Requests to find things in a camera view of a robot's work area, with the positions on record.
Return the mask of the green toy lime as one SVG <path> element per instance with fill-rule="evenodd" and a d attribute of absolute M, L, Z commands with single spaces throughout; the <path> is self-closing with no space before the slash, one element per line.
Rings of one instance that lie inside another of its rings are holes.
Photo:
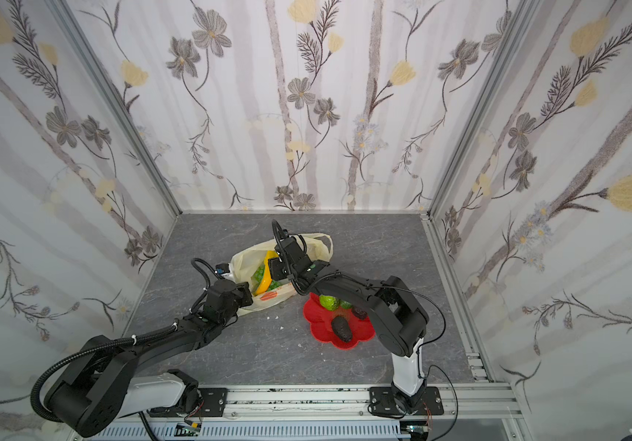
<path fill-rule="evenodd" d="M 321 297 L 319 297 L 319 304 L 321 305 L 322 308 L 326 309 L 327 311 L 331 311 L 331 312 L 337 311 L 338 308 L 340 307 L 340 303 L 341 301 L 333 296 L 321 295 Z"/>

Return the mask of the red flower-shaped plate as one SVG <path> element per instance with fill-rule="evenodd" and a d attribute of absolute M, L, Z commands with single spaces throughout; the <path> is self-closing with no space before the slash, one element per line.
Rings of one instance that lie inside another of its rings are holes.
<path fill-rule="evenodd" d="M 310 294 L 303 315 L 316 340 L 341 350 L 353 349 L 376 336 L 365 312 L 336 297 Z"/>

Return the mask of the dark maroon toy fruit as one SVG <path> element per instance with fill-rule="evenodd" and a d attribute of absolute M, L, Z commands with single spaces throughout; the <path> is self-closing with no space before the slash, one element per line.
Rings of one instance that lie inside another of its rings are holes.
<path fill-rule="evenodd" d="M 356 317 L 358 320 L 365 321 L 368 318 L 367 312 L 356 306 L 353 306 L 351 311 L 352 311 L 352 315 Z"/>

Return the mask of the dark brown toy avocado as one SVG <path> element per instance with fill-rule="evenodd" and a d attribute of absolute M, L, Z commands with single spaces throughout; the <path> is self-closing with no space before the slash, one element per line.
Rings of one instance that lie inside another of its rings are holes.
<path fill-rule="evenodd" d="M 353 332 L 349 325 L 348 320 L 341 315 L 337 315 L 332 319 L 332 332 L 335 337 L 343 343 L 350 343 L 353 341 Z"/>

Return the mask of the yellow toy banana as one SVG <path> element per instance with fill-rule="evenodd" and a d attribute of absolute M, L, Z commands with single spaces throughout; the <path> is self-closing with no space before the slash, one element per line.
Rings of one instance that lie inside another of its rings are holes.
<path fill-rule="evenodd" d="M 254 296 L 262 295 L 281 286 L 279 281 L 273 279 L 269 268 L 270 260 L 276 257 L 277 253 L 275 251 L 269 251 L 264 258 L 264 262 L 253 273 L 251 279 L 255 284 Z"/>

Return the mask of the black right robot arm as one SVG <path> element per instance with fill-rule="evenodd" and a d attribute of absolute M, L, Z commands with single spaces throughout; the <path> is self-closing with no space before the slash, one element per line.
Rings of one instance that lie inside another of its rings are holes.
<path fill-rule="evenodd" d="M 427 387 L 420 349 L 429 323 L 414 292 L 398 277 L 365 279 L 326 261 L 313 260 L 302 236 L 289 233 L 278 222 L 272 226 L 278 256 L 269 261 L 272 274 L 285 276 L 300 295 L 331 296 L 364 312 L 376 337 L 392 356 L 392 400 L 403 415 L 414 413 Z"/>

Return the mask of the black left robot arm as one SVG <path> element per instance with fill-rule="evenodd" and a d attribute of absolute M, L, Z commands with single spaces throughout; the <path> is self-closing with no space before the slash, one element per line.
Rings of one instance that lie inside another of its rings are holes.
<path fill-rule="evenodd" d="M 121 415 L 139 371 L 206 347 L 238 309 L 252 304 L 247 282 L 220 279 L 204 289 L 189 314 L 163 329 L 115 340 L 97 336 L 39 376 L 31 407 L 41 418 L 64 423 L 83 437 L 97 435 Z"/>

